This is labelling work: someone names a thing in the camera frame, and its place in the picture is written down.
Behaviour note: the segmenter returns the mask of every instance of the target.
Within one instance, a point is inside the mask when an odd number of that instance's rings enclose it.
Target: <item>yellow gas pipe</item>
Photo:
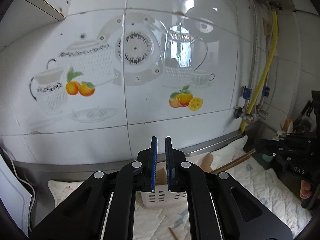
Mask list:
[[[270,54],[269,54],[269,57],[266,61],[266,65],[264,67],[263,73],[259,79],[259,83],[258,83],[257,87],[255,88],[253,96],[250,100],[247,114],[251,114],[251,111],[256,104],[257,98],[258,98],[259,93],[263,87],[264,80],[268,74],[271,62],[273,60],[273,56],[275,55],[275,52],[276,52],[277,43],[278,43],[278,19],[277,19],[277,13],[275,11],[272,12],[272,28],[273,28],[273,40],[271,43]],[[246,127],[246,122],[244,120],[242,120],[241,126],[240,126],[240,131],[244,132],[245,127]]]

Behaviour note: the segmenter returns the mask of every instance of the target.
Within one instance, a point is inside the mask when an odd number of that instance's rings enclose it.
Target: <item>fruit decal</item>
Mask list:
[[[193,97],[189,85],[184,86],[179,92],[173,92],[169,98],[169,105],[173,108],[188,107],[191,111],[197,111],[203,104],[203,99]]]
[[[73,81],[74,78],[78,76],[82,76],[82,72],[75,71],[73,67],[71,67],[67,73],[67,84],[66,91],[69,95],[76,95],[78,92],[80,95],[84,97],[91,96],[95,91],[94,84],[90,82],[82,81],[81,84],[78,81]]]

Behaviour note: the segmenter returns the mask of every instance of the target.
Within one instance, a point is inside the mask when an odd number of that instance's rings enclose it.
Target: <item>human hand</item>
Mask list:
[[[311,197],[312,192],[311,192],[311,184],[309,182],[306,182],[304,180],[301,181],[301,187],[300,187],[300,197],[302,199],[307,199]]]

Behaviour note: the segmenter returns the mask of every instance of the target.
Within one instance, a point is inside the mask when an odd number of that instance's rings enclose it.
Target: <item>silver screw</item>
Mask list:
[[[141,162],[133,162],[132,163],[132,167],[134,167],[134,168],[140,168],[141,166],[142,166]]]
[[[229,174],[226,173],[226,172],[220,172],[219,173],[219,178],[220,179],[227,179],[227,178],[229,178]]]
[[[95,173],[94,173],[94,177],[96,178],[96,179],[101,179],[102,177],[103,177],[103,172],[102,171],[96,171]]]
[[[190,162],[182,162],[181,163],[181,167],[182,168],[190,168],[191,167],[191,163]]]

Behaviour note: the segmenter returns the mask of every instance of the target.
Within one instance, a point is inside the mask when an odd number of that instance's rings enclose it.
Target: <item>lemon slice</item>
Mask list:
[[[203,99],[201,98],[192,98],[189,102],[188,108],[191,111],[197,111],[201,108],[203,104]]]

